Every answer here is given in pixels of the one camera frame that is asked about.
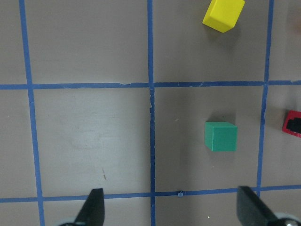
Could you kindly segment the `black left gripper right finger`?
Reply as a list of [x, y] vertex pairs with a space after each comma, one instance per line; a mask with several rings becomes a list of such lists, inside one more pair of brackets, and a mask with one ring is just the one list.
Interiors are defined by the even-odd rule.
[[293, 215], [274, 213], [248, 186], [237, 188], [237, 218], [243, 226], [299, 226]]

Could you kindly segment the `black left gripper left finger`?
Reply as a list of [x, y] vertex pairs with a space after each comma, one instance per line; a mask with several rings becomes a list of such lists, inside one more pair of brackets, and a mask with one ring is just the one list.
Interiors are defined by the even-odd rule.
[[102, 188], [92, 189], [73, 222], [61, 226], [103, 226], [104, 193]]

